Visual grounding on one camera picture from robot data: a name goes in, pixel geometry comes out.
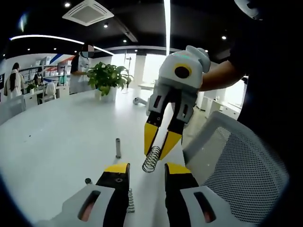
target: potted plant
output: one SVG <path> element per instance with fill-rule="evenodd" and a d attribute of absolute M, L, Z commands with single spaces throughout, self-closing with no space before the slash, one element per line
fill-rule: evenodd
<path fill-rule="evenodd" d="M 113 102 L 116 99 L 118 87 L 124 88 L 133 76 L 128 74 L 124 66 L 116 66 L 99 62 L 89 70 L 89 85 L 96 88 L 95 97 L 103 102 Z"/>
<path fill-rule="evenodd" d="M 27 93 L 31 93 L 31 94 L 33 94 L 34 93 L 34 89 L 36 88 L 36 85 L 35 84 L 29 84 L 28 86 L 27 86 Z"/>

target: mesh chair back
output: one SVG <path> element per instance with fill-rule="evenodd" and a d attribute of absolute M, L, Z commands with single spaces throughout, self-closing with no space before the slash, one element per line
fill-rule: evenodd
<path fill-rule="evenodd" d="M 0 125 L 26 110 L 24 96 L 17 96 L 0 104 Z"/>
<path fill-rule="evenodd" d="M 288 173 L 277 154 L 249 128 L 220 112 L 212 113 L 184 149 L 186 163 L 197 152 L 221 153 L 203 185 L 229 202 L 239 220 L 260 223 L 287 185 Z"/>

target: black ceiling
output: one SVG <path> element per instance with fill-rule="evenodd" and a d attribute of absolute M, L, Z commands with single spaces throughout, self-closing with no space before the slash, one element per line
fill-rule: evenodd
<path fill-rule="evenodd" d="M 81 1 L 69 0 L 71 7 Z M 74 54 L 81 48 L 76 43 L 49 38 L 8 40 L 17 35 L 54 35 L 83 42 L 90 40 L 103 49 L 124 45 L 165 47 L 163 0 L 98 0 L 115 16 L 90 26 L 63 19 L 62 16 L 70 10 L 63 7 L 64 2 L 26 1 L 18 6 L 8 6 L 11 15 L 1 16 L 7 25 L 0 38 L 5 57 L 41 52 Z M 18 27 L 22 15 L 27 15 L 24 32 Z M 184 49 L 189 44 L 202 47 L 209 51 L 213 61 L 220 62 L 228 56 L 226 50 L 235 39 L 237 21 L 242 17 L 233 0 L 171 0 L 170 47 Z M 108 28 L 103 27 L 105 23 L 108 23 Z M 227 36 L 227 40 L 222 40 L 222 35 Z"/>

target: green leaves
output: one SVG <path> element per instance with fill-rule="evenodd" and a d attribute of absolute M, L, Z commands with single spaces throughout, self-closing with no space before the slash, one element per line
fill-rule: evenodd
<path fill-rule="evenodd" d="M 29 91 L 30 91 L 31 89 L 34 89 L 34 88 L 36 88 L 36 85 L 35 85 L 34 83 L 29 84 L 29 85 L 27 86 L 27 93 L 29 93 Z"/>
<path fill-rule="evenodd" d="M 133 76 L 128 74 L 128 70 L 124 66 L 116 66 L 99 62 L 88 73 L 89 82 L 92 88 L 97 87 L 102 96 L 108 95 L 110 87 L 124 88 L 125 84 L 132 81 Z"/>
<path fill-rule="evenodd" d="M 110 86 L 101 86 L 99 90 L 101 91 L 101 96 L 107 96 L 110 91 Z"/>

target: black sleeve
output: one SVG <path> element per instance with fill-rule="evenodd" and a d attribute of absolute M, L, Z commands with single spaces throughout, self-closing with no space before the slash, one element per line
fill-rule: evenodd
<path fill-rule="evenodd" d="M 34 83 L 35 83 L 35 85 L 37 86 L 38 85 L 38 76 L 37 76 L 37 74 L 35 74 L 35 76 L 34 76 Z"/>
<path fill-rule="evenodd" d="M 239 71 L 247 72 L 250 61 L 250 44 L 241 38 L 237 40 L 230 51 L 228 61 Z"/>
<path fill-rule="evenodd" d="M 79 64 L 79 55 L 75 56 L 71 61 L 71 73 L 79 71 L 78 64 Z"/>
<path fill-rule="evenodd" d="M 230 61 L 237 70 L 247 73 L 252 62 L 252 48 L 255 45 L 255 25 L 250 21 L 245 21 L 241 23 L 239 29 L 241 31 L 230 50 L 228 61 Z"/>

